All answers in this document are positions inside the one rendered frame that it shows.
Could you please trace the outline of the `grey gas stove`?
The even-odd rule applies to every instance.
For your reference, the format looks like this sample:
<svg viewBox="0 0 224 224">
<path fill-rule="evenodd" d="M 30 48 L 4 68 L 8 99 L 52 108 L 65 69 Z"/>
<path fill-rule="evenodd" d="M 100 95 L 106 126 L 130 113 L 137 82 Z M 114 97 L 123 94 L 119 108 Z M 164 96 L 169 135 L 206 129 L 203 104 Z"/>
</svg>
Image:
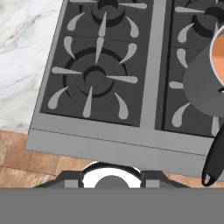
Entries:
<svg viewBox="0 0 224 224">
<path fill-rule="evenodd" d="M 213 119 L 186 69 L 224 25 L 224 0 L 63 0 L 27 146 L 199 176 Z"/>
</svg>

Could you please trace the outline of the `orange marinara sauce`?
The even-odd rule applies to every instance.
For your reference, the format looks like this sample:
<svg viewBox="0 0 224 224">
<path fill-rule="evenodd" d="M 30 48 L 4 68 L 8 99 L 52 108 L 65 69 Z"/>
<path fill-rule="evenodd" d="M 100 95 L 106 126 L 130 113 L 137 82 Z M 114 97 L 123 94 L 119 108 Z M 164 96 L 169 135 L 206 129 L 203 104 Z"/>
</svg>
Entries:
<svg viewBox="0 0 224 224">
<path fill-rule="evenodd" d="M 224 85 L 224 34 L 221 34 L 213 44 L 213 67 L 218 79 Z"/>
</svg>

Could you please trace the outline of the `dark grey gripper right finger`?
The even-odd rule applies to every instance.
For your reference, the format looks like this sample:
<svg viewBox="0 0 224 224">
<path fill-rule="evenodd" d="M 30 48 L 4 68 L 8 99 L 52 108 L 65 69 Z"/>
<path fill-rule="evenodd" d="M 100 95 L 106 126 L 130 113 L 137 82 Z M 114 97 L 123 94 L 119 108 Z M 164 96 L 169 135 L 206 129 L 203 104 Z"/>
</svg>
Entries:
<svg viewBox="0 0 224 224">
<path fill-rule="evenodd" d="M 187 188 L 187 185 L 167 178 L 162 171 L 142 171 L 141 180 L 142 188 Z"/>
</svg>

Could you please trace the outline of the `white and black stove knob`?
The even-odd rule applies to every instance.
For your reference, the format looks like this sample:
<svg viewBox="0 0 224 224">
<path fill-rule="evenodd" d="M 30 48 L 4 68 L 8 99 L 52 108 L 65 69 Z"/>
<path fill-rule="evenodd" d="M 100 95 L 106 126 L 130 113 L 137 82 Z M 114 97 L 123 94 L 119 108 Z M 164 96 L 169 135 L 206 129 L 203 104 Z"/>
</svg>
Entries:
<svg viewBox="0 0 224 224">
<path fill-rule="evenodd" d="M 135 168 L 96 162 L 82 172 L 85 188 L 139 188 L 141 172 Z"/>
</svg>

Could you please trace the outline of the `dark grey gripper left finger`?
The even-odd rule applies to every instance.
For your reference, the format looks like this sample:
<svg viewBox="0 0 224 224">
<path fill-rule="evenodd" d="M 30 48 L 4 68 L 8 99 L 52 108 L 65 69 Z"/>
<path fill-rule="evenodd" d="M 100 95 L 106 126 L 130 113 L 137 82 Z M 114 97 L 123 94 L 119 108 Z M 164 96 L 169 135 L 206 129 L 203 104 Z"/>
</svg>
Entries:
<svg viewBox="0 0 224 224">
<path fill-rule="evenodd" d="M 62 171 L 56 179 L 36 185 L 36 188 L 83 188 L 81 171 Z"/>
</svg>

